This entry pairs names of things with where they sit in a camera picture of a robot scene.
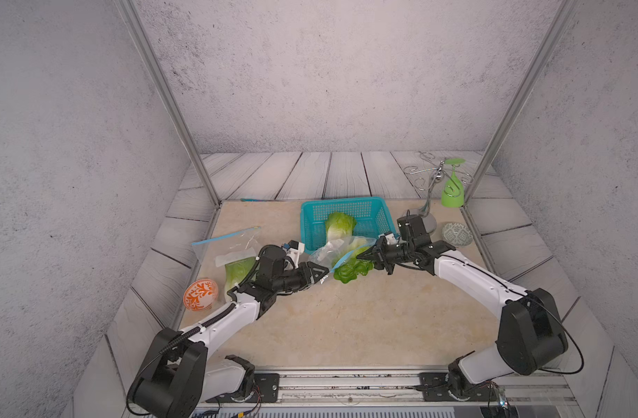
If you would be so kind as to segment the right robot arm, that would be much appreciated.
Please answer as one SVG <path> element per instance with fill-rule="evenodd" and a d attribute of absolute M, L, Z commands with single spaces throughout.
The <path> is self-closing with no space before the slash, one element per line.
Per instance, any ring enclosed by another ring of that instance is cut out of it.
<path fill-rule="evenodd" d="M 392 274 L 398 266 L 429 273 L 455 285 L 487 308 L 499 321 L 489 348 L 449 364 L 446 385 L 451 396 L 467 401 L 478 389 L 509 374 L 529 376 L 578 344 L 560 320 L 554 297 L 544 289 L 511 284 L 474 264 L 453 245 L 433 241 L 420 216 L 398 219 L 400 234 L 380 236 L 357 257 Z"/>

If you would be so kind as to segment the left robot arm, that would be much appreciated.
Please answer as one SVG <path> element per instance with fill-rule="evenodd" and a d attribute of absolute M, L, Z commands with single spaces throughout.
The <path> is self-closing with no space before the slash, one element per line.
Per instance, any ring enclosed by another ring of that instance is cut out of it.
<path fill-rule="evenodd" d="M 255 367 L 237 355 L 221 362 L 210 357 L 244 327 L 259 320 L 278 297 L 306 290 L 324 280 L 329 268 L 298 262 L 287 247 L 266 245 L 245 278 L 228 290 L 230 303 L 179 331 L 155 335 L 126 394 L 138 416 L 188 417 L 200 402 L 231 395 L 247 400 L 255 390 Z"/>

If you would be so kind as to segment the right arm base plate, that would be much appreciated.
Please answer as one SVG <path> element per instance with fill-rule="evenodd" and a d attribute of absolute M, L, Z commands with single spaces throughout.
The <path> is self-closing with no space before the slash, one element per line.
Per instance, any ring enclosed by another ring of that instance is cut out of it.
<path fill-rule="evenodd" d="M 465 388 L 455 388 L 448 373 L 421 373 L 420 383 L 413 389 L 421 392 L 425 402 L 498 402 L 498 392 L 487 381 Z"/>

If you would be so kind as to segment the clear zipper bag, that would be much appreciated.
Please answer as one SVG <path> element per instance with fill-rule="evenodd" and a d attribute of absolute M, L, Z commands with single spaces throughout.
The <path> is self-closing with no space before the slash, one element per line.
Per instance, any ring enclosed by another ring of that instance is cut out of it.
<path fill-rule="evenodd" d="M 219 296 L 212 308 L 218 308 L 225 301 L 225 265 L 248 257 L 256 257 L 261 250 L 257 241 L 260 226 L 246 228 L 208 240 L 194 242 L 192 249 L 200 263 L 197 280 L 211 279 L 219 286 Z"/>
<path fill-rule="evenodd" d="M 367 276 L 374 269 L 372 261 L 357 258 L 376 243 L 375 239 L 362 236 L 348 236 L 329 241 L 309 256 L 309 261 L 329 268 L 332 277 L 343 284 L 360 276 Z"/>

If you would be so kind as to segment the chinese cabbage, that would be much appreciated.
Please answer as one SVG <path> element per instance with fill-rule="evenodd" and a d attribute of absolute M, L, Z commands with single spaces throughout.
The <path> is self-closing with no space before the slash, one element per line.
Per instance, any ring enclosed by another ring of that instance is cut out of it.
<path fill-rule="evenodd" d="M 341 240 L 353 235 L 356 227 L 356 219 L 343 212 L 329 214 L 325 222 L 326 241 Z"/>
<path fill-rule="evenodd" d="M 225 265 L 226 271 L 226 282 L 225 282 L 225 301 L 231 301 L 231 297 L 228 295 L 228 292 L 240 283 L 247 277 L 250 270 L 254 266 L 256 262 L 256 258 L 248 257 L 246 259 L 242 259 L 239 261 L 232 261 Z"/>
<path fill-rule="evenodd" d="M 356 256 L 376 243 L 375 239 L 354 236 L 349 237 L 341 247 L 338 255 L 339 259 L 334 264 L 334 278 L 343 284 L 356 280 L 359 276 L 366 276 L 374 269 L 374 264 L 368 261 L 360 261 Z"/>

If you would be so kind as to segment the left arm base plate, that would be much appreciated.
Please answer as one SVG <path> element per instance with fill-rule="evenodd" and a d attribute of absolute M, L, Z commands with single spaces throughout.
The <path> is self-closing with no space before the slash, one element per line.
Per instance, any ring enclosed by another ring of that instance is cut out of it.
<path fill-rule="evenodd" d="M 277 403 L 280 391 L 280 375 L 276 373 L 254 374 L 254 384 L 251 392 L 245 395 L 238 393 L 223 394 L 206 401 L 207 404 L 226 403 Z"/>

